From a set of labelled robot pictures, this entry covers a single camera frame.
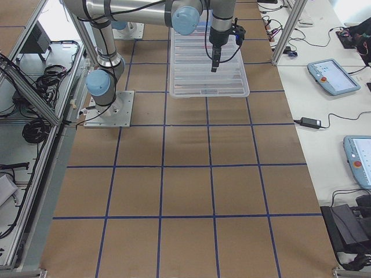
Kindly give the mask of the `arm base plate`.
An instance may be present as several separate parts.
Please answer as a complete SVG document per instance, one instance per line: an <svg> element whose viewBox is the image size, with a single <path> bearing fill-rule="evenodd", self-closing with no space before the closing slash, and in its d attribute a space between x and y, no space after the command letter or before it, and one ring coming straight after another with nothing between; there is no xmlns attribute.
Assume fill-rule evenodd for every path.
<svg viewBox="0 0 371 278"><path fill-rule="evenodd" d="M144 33L143 23L112 21L111 25L115 40L127 41L143 38Z"/></svg>
<svg viewBox="0 0 371 278"><path fill-rule="evenodd" d="M130 127L132 109L134 103L134 91L117 91L115 102L110 108L101 114L105 109L98 106L89 109L85 115L84 127L87 128L115 128Z"/></svg>

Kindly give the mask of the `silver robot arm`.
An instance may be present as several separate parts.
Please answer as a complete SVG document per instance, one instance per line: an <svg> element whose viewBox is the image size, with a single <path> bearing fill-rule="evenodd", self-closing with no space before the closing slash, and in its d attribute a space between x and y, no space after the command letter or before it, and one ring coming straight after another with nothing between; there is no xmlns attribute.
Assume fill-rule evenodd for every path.
<svg viewBox="0 0 371 278"><path fill-rule="evenodd" d="M171 29L169 93L174 98L245 98L249 87L239 50L245 29L234 17L235 1L64 1L90 24L98 63L119 65L113 30L120 23Z"/></svg>

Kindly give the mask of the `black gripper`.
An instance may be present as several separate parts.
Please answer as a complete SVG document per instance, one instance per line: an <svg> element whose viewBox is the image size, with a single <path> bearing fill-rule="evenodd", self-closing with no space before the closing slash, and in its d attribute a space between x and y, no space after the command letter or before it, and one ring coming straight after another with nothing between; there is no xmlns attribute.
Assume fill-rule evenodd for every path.
<svg viewBox="0 0 371 278"><path fill-rule="evenodd" d="M218 31L215 30L213 27L210 28L209 42L212 44L212 55L210 56L210 59L212 60L211 72L217 71L219 63L227 63L234 58L237 52L241 49L241 46L245 39L245 34L246 30L241 25L237 24L233 24L232 27L226 31ZM221 47L228 42L230 35L235 36L235 43L238 48L230 58L224 61L220 61Z"/></svg>

